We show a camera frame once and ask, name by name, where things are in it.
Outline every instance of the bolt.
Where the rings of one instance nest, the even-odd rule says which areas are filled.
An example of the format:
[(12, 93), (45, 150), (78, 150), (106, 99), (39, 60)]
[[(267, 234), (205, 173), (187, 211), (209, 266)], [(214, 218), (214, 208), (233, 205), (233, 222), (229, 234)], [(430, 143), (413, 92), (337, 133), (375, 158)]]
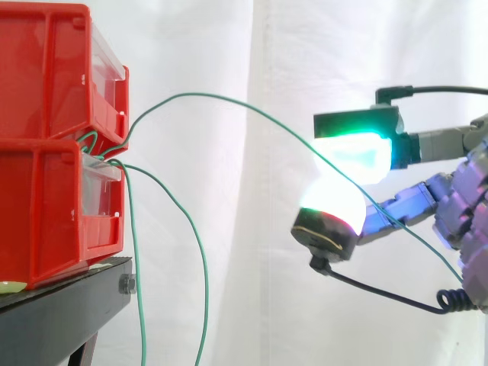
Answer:
[(135, 294), (137, 292), (135, 274), (122, 274), (119, 282), (119, 292), (126, 295)]

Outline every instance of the green glowing light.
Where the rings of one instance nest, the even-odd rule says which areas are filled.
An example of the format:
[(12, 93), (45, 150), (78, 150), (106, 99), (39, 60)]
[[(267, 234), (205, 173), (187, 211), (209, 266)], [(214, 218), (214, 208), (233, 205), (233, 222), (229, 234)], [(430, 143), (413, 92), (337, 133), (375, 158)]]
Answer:
[[(391, 140), (377, 133), (315, 139), (313, 147), (332, 164), (361, 185), (376, 184), (387, 176), (391, 167)], [(316, 158), (320, 170), (328, 175), (331, 170)]]

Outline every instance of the black metal table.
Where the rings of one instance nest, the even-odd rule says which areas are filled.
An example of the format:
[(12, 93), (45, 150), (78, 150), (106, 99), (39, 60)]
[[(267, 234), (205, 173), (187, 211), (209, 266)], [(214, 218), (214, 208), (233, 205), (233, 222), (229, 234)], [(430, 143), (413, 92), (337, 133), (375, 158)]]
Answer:
[(131, 258), (112, 257), (69, 280), (0, 295), (0, 364), (90, 365), (98, 330), (135, 291)]

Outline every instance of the plastic bin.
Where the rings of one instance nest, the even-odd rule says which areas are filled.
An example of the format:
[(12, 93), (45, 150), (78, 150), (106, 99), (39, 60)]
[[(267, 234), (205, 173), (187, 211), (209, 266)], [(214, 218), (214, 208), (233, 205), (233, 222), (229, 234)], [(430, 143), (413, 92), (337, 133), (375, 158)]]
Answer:
[(125, 140), (129, 72), (85, 5), (0, 2), (0, 50), (0, 138)]
[(0, 293), (76, 275), (124, 247), (124, 173), (77, 142), (0, 140), (0, 171)]

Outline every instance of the cable connector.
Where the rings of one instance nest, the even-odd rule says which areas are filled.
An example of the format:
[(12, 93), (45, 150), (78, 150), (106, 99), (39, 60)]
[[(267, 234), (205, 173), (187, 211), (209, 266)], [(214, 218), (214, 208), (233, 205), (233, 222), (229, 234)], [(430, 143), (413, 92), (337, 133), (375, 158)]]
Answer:
[(327, 258), (317, 257), (316, 255), (312, 256), (312, 259), (310, 260), (310, 267), (324, 276), (329, 275), (330, 271), (332, 270)]
[(414, 93), (413, 86), (391, 86), (376, 90), (376, 104), (391, 105), (393, 99), (411, 97)]

